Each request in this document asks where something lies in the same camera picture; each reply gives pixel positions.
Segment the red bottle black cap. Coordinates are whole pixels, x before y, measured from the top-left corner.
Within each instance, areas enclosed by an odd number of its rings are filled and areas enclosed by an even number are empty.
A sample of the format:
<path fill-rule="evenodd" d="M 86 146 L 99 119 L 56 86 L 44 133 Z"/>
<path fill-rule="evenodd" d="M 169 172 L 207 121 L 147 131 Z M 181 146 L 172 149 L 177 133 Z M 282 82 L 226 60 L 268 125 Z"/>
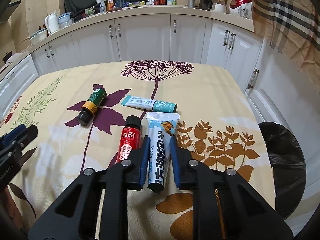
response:
<path fill-rule="evenodd" d="M 140 130 L 140 118 L 135 115 L 128 116 L 121 132 L 116 163 L 127 159 L 132 150 L 139 148 Z"/>

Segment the green and orange bottle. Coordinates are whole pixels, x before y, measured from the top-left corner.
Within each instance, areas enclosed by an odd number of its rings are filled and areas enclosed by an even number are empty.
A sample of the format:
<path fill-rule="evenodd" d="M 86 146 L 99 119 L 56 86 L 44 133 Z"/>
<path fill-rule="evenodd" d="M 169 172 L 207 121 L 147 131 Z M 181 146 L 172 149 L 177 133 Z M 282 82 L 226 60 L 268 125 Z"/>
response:
<path fill-rule="evenodd" d="M 90 123 L 97 113 L 102 101 L 106 98 L 106 95 L 107 93 L 103 88 L 97 88 L 93 91 L 76 117 L 80 125 L 87 126 Z"/>

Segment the white blue tube black cap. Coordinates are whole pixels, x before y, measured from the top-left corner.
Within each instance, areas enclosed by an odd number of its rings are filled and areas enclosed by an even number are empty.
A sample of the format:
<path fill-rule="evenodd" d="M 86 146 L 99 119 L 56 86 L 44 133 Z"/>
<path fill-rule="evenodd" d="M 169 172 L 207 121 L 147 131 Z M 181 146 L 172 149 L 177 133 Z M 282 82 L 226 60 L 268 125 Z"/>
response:
<path fill-rule="evenodd" d="M 150 138 L 148 188 L 155 194 L 159 194 L 164 190 L 171 158 L 170 139 L 176 133 L 180 115 L 178 113 L 149 112 L 146 119 Z"/>

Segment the silver thermos bottle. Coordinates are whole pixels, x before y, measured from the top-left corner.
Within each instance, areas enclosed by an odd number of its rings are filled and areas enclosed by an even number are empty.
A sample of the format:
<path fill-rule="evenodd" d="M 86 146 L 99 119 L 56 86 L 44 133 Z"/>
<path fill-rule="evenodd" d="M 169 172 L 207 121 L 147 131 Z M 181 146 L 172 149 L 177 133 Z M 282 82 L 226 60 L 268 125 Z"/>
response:
<path fill-rule="evenodd" d="M 188 0 L 188 7 L 194 8 L 195 7 L 195 0 Z"/>

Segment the floral beige tablecloth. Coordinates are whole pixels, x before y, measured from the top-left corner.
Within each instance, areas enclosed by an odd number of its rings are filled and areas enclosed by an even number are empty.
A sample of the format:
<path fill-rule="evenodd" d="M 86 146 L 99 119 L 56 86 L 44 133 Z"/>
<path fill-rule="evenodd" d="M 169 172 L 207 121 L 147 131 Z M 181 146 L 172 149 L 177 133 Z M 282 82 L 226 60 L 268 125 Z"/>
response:
<path fill-rule="evenodd" d="M 76 117 L 97 88 L 107 95 L 87 126 Z M 17 100 L 5 135 L 24 124 L 37 137 L 22 151 L 22 167 L 1 191 L 1 239 L 28 239 L 35 222 L 85 169 L 116 164 L 128 116 L 140 118 L 140 146 L 149 112 L 122 106 L 127 95 L 176 103 L 180 148 L 213 170 L 238 172 L 274 209 L 274 181 L 258 123 L 231 74 L 220 67 L 138 60 L 93 64 L 37 78 Z M 128 239 L 194 239 L 193 192 L 179 190 L 170 158 L 164 190 L 127 192 Z"/>

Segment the white electric kettle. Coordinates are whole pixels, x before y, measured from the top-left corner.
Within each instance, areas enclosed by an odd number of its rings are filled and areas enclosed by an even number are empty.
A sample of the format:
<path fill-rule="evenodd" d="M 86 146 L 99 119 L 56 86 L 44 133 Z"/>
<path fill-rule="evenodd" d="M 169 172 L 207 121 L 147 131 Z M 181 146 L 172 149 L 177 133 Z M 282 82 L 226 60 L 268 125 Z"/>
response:
<path fill-rule="evenodd" d="M 49 35 L 52 35 L 53 33 L 60 30 L 60 25 L 55 12 L 46 16 L 46 18 L 44 19 L 44 24 L 48 30 Z"/>

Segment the black knife block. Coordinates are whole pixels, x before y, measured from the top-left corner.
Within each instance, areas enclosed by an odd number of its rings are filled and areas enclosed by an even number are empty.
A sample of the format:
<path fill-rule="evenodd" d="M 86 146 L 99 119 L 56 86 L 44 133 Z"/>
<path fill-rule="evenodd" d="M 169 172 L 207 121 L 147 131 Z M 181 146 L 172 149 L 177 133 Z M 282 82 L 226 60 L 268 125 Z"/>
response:
<path fill-rule="evenodd" d="M 213 0 L 200 0 L 199 9 L 210 10 L 213 6 Z"/>

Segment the red white rice cooker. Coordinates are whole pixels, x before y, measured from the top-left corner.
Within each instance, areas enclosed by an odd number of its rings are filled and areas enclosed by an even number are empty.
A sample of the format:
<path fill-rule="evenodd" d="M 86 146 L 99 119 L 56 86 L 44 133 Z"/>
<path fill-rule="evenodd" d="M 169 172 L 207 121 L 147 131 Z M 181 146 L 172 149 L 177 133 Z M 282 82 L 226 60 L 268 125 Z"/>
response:
<path fill-rule="evenodd" d="M 231 0 L 229 5 L 229 13 L 231 15 L 252 19 L 252 3 L 253 0 Z"/>

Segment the plaid beige curtain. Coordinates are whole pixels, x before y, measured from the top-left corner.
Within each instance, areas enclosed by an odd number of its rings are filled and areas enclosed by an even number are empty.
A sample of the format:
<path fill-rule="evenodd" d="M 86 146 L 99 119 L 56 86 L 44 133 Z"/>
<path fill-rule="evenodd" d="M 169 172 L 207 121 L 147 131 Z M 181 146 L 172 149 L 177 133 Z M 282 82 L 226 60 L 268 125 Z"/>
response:
<path fill-rule="evenodd" d="M 319 14 L 310 0 L 253 0 L 254 33 L 319 85 Z"/>

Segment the orange dish soap bottle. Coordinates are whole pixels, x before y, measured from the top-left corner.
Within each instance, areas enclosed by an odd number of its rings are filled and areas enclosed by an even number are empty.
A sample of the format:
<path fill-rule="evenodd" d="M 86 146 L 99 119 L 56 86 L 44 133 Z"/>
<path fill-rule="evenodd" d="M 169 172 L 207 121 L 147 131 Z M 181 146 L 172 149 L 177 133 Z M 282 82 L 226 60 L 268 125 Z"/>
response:
<path fill-rule="evenodd" d="M 114 0 L 107 0 L 107 11 L 110 12 L 114 9 Z"/>

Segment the black trash bin bag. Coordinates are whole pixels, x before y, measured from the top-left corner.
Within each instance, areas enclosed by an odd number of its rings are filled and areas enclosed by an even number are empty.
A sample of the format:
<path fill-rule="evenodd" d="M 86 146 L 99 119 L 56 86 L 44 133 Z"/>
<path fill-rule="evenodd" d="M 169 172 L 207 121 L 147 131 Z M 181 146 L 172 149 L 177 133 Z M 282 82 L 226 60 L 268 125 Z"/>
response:
<path fill-rule="evenodd" d="M 259 124 L 273 170 L 276 211 L 287 219 L 297 208 L 306 185 L 303 151 L 294 134 L 275 122 Z"/>

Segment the teal white flat box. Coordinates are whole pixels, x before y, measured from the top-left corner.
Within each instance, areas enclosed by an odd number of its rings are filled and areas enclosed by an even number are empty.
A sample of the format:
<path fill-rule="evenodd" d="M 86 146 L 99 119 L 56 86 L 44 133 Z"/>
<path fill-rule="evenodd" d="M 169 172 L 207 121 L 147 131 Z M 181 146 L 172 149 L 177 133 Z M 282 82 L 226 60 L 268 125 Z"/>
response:
<path fill-rule="evenodd" d="M 175 113 L 176 103 L 141 98 L 138 96 L 127 95 L 121 102 L 122 106 L 133 107 L 153 112 Z"/>

